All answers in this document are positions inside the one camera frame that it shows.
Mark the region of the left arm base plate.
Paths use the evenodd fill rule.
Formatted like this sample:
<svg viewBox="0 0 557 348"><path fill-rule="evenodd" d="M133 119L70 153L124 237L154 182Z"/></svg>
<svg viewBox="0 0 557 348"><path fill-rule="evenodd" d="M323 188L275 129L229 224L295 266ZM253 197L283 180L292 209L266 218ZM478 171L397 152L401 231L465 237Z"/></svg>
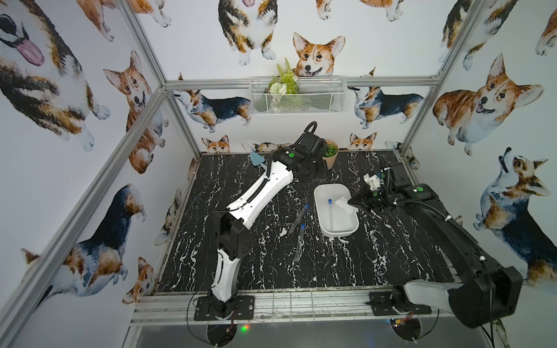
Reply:
<svg viewBox="0 0 557 348"><path fill-rule="evenodd" d="M254 296L236 295L227 302L220 302L213 296L204 296L195 305L194 320L251 320L254 318L254 309Z"/></svg>

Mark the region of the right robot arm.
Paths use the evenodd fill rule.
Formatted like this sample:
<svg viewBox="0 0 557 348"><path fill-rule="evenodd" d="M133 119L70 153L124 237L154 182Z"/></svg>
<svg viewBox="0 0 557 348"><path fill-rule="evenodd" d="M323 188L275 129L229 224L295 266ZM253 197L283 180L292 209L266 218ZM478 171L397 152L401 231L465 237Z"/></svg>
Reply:
<svg viewBox="0 0 557 348"><path fill-rule="evenodd" d="M426 184L412 184L403 177L404 170L403 163L381 157L379 170L364 175L367 187L349 199L349 206L367 215L405 210L435 239L460 281L402 281L393 290L393 300L445 310L470 329L513 315L522 289L519 271L503 267L484 251L450 215L437 193Z"/></svg>

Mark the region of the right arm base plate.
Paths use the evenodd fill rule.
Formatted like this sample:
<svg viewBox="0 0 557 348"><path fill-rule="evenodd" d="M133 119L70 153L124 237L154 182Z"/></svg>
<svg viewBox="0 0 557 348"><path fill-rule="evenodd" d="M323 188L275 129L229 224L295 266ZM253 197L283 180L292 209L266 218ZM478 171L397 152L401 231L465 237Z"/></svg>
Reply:
<svg viewBox="0 0 557 348"><path fill-rule="evenodd" d="M371 291L366 303L376 316L408 316L431 314L432 309L422 304L413 304L398 290Z"/></svg>

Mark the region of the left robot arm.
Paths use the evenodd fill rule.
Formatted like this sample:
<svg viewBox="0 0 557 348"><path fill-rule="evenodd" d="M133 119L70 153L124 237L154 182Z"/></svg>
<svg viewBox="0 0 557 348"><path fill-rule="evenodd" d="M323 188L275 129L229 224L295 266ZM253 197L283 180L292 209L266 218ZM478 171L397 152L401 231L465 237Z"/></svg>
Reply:
<svg viewBox="0 0 557 348"><path fill-rule="evenodd" d="M272 151L265 173L225 210L212 213L216 232L217 265L207 295L197 302L195 321L253 318L255 297L238 294L242 260L252 250L255 236L249 231L271 200L291 183L305 184L325 178L328 173L326 140L317 136L313 121L291 145Z"/></svg>

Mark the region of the white rectangular tray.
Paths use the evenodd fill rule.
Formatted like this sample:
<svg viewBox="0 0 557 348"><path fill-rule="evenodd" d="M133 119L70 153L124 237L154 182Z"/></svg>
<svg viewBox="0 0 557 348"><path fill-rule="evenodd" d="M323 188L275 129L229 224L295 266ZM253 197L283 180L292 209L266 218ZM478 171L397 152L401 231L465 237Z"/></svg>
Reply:
<svg viewBox="0 0 557 348"><path fill-rule="evenodd" d="M336 206L335 201L340 197L350 200L351 193L348 187L342 184L324 184L314 190L314 199L318 214L319 226L324 236L328 238L341 238L355 233L360 226L358 215L348 215L343 209ZM329 207L328 199L334 205L334 231L329 232Z"/></svg>

